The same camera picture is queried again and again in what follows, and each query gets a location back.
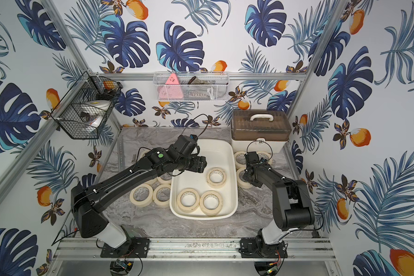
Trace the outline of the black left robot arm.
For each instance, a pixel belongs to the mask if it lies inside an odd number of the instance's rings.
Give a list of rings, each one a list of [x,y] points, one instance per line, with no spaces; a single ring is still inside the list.
[[[206,157],[200,155],[198,136],[180,135],[167,149],[156,147],[134,165],[92,186],[71,190],[71,213],[82,238],[97,238],[112,248],[126,244],[126,232],[111,222],[104,211],[124,194],[175,170],[203,173]]]

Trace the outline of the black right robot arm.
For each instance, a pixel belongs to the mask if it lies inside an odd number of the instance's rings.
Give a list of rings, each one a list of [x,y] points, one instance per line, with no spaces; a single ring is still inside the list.
[[[311,199],[307,192],[302,191],[304,181],[285,177],[256,152],[248,152],[244,157],[244,180],[255,187],[266,186],[272,193],[273,220],[261,230],[264,244],[278,244],[290,233],[314,224]]]

